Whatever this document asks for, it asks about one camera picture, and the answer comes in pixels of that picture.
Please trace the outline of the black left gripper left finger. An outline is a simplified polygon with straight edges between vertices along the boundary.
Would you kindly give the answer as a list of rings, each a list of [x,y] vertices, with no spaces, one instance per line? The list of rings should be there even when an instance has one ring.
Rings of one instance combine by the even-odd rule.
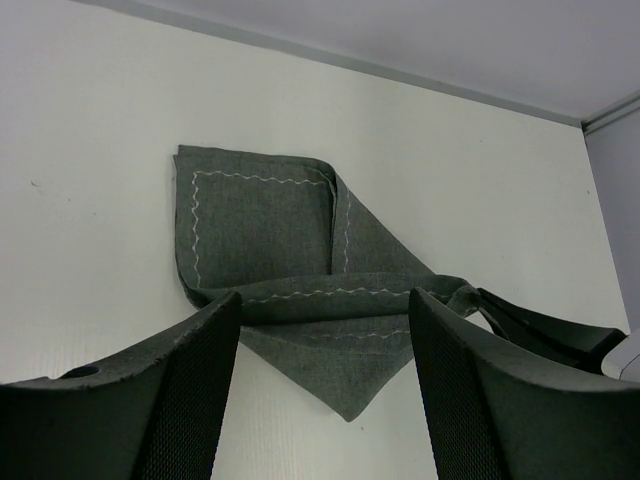
[[[59,378],[2,385],[2,478],[210,478],[241,317],[230,293]]]

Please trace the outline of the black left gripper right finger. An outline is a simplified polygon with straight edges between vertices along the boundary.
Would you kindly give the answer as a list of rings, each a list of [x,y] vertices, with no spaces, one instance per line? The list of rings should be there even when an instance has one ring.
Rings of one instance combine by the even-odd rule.
[[[635,479],[639,383],[531,353],[424,290],[409,324],[441,479]]]

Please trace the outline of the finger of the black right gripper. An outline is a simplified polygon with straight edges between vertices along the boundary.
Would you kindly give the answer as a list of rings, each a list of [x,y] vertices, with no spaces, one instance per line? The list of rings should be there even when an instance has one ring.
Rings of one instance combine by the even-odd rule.
[[[627,335],[617,328],[576,323],[528,310],[480,288],[476,306],[494,334],[541,357],[600,373],[605,356]]]

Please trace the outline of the grey cloth napkin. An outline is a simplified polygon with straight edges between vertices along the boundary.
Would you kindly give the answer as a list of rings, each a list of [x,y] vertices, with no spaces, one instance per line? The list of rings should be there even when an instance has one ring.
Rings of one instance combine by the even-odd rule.
[[[241,342],[355,420],[413,357],[409,296],[461,316],[478,291],[434,273],[313,158],[180,146],[175,258],[189,300],[234,291]]]

